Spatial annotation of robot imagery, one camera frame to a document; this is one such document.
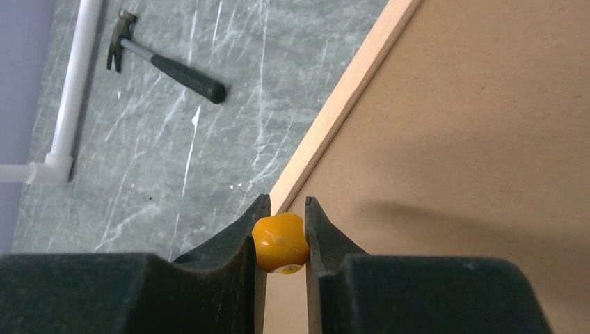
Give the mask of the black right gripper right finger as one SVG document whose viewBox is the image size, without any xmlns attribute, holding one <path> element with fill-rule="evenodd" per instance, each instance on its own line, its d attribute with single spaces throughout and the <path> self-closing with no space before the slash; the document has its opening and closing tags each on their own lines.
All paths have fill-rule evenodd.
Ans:
<svg viewBox="0 0 590 334">
<path fill-rule="evenodd" d="M 371 255 L 305 200 L 310 333 L 549 333 L 522 271 L 489 257 Z"/>
</svg>

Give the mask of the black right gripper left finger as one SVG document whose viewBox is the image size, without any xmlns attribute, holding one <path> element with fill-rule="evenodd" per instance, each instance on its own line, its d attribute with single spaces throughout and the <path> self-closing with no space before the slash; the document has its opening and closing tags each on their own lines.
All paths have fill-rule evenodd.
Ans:
<svg viewBox="0 0 590 334">
<path fill-rule="evenodd" d="M 153 253 L 1 256 L 2 333 L 261 333 L 266 274 L 258 196 L 234 223 L 173 261 Z"/>
</svg>

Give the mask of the yellow handled screwdriver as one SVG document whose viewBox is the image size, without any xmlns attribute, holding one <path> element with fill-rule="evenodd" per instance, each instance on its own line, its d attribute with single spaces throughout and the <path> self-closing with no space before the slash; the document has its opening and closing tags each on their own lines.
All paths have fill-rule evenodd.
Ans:
<svg viewBox="0 0 590 334">
<path fill-rule="evenodd" d="M 310 256 L 303 219 L 293 212 L 261 218 L 252 237 L 257 265 L 268 273 L 296 273 Z"/>
</svg>

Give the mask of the wooden picture frame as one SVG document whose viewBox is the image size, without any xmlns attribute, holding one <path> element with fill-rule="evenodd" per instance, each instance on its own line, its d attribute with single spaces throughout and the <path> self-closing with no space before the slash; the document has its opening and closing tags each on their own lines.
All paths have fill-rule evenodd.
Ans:
<svg viewBox="0 0 590 334">
<path fill-rule="evenodd" d="M 423 1 L 290 209 L 370 253 L 501 257 L 589 332 L 589 2 Z"/>
</svg>

